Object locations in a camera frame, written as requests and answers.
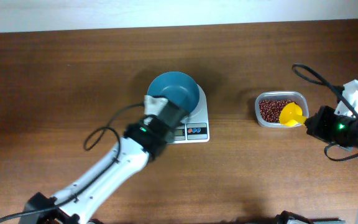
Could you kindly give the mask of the yellow plastic scoop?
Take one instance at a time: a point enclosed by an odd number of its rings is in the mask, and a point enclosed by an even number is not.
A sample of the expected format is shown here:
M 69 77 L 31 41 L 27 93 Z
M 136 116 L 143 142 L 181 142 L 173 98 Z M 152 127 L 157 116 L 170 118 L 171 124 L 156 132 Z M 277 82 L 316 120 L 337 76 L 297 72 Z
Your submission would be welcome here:
M 303 115 L 303 111 L 296 103 L 287 104 L 281 111 L 279 123 L 287 127 L 295 127 L 296 125 L 304 125 L 307 117 Z

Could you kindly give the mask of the blue bowl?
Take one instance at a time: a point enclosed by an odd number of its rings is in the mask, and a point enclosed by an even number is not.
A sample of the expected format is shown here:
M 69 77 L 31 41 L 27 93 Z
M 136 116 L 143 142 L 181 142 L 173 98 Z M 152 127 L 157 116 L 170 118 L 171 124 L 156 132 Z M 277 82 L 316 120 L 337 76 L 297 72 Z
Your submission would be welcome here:
M 156 77 L 149 85 L 147 94 L 162 96 L 191 113 L 200 100 L 197 83 L 182 72 L 166 72 Z

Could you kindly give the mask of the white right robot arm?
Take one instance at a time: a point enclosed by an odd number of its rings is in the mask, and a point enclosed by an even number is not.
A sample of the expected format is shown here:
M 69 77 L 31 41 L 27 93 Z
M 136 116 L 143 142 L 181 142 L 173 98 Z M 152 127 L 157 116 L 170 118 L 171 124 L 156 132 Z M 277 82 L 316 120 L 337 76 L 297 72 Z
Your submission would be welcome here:
M 354 107 L 358 114 L 358 80 L 346 83 L 339 89 L 342 96 Z M 358 119 L 340 98 L 337 98 L 337 102 L 338 106 L 335 109 L 322 106 L 315 115 L 305 121 L 306 133 L 328 144 L 324 148 L 325 154 L 332 146 L 339 146 L 348 150 L 358 148 Z M 342 159 L 330 159 L 341 162 L 357 157 L 358 153 Z

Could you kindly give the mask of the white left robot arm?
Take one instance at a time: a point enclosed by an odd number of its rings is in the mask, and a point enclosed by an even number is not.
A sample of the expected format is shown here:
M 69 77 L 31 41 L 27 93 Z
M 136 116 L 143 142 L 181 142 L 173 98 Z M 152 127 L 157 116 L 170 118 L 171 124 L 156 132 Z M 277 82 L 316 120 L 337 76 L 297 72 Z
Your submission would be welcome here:
M 146 96 L 140 105 L 143 117 L 116 135 L 116 144 L 100 161 L 51 197 L 35 194 L 18 214 L 20 223 L 89 223 L 120 185 L 162 154 L 196 108 L 189 101 L 161 96 Z

